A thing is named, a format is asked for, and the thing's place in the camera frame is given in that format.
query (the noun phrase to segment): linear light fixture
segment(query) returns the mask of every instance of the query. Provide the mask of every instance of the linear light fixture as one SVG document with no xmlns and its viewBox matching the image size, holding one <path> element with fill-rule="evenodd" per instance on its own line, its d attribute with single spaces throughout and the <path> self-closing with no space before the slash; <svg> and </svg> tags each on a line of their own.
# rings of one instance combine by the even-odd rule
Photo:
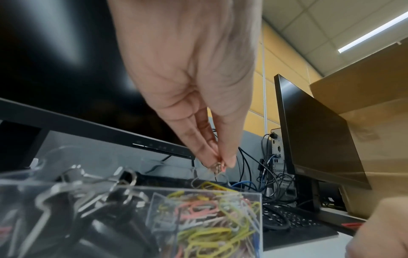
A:
<svg viewBox="0 0 408 258">
<path fill-rule="evenodd" d="M 395 24 L 397 24 L 397 23 L 399 23 L 399 22 L 402 22 L 402 21 L 405 20 L 406 18 L 408 18 L 408 12 L 406 12 L 406 13 L 404 13 L 404 14 L 398 16 L 397 18 L 395 18 L 395 19 L 393 19 L 393 20 L 387 22 L 386 24 L 384 24 L 384 25 L 378 27 L 377 29 L 375 29 L 375 30 L 373 30 L 373 31 L 371 31 L 371 32 L 369 32 L 369 33 L 367 33 L 366 35 L 362 36 L 361 38 L 356 39 L 355 41 L 351 42 L 350 44 L 348 44 L 348 45 L 346 45 L 346 46 L 340 48 L 338 51 L 339 51 L 340 53 L 343 53 L 344 51 L 346 51 L 346 50 L 348 50 L 348 49 L 354 47 L 355 45 L 358 45 L 358 44 L 360 44 L 361 42 L 363 42 L 363 41 L 365 41 L 365 40 L 368 40 L 368 39 L 371 38 L 372 36 L 374 36 L 374 35 L 376 35 L 376 34 L 382 32 L 382 31 L 388 29 L 389 27 L 394 26 Z"/>
</svg>

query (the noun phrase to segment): computer monitor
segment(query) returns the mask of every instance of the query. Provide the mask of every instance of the computer monitor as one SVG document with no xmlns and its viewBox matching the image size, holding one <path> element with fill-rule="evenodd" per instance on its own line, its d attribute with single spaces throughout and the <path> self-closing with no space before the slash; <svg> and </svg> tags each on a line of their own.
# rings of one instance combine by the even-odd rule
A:
<svg viewBox="0 0 408 258">
<path fill-rule="evenodd" d="M 287 172 L 370 189 L 347 121 L 281 75 L 274 79 Z"/>
<path fill-rule="evenodd" d="M 194 158 L 129 78 L 106 1 L 1 1 L 0 50 L 0 120 Z"/>
</svg>

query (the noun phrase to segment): keyboard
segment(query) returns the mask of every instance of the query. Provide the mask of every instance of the keyboard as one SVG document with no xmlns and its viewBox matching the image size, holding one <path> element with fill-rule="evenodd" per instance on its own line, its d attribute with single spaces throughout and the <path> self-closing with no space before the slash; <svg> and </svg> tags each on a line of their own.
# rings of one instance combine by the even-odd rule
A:
<svg viewBox="0 0 408 258">
<path fill-rule="evenodd" d="M 296 208 L 263 205 L 264 251 L 338 236 L 337 231 L 301 215 Z"/>
</svg>

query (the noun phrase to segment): desk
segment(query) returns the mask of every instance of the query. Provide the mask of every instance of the desk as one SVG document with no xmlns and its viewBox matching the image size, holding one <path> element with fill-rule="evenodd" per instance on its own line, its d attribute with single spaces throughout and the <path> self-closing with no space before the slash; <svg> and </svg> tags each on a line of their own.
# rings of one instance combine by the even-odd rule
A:
<svg viewBox="0 0 408 258">
<path fill-rule="evenodd" d="M 336 238 L 318 240 L 263 253 L 263 258 L 344 258 L 351 236 L 339 233 Z"/>
</svg>

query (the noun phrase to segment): cardboard box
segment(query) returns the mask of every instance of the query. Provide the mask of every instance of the cardboard box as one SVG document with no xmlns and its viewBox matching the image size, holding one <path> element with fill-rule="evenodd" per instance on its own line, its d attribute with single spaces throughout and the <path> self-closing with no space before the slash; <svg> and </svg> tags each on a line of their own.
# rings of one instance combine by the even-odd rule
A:
<svg viewBox="0 0 408 258">
<path fill-rule="evenodd" d="M 347 211 L 368 218 L 386 197 L 408 196 L 408 39 L 313 84 L 347 120 L 372 190 L 342 186 Z"/>
</svg>

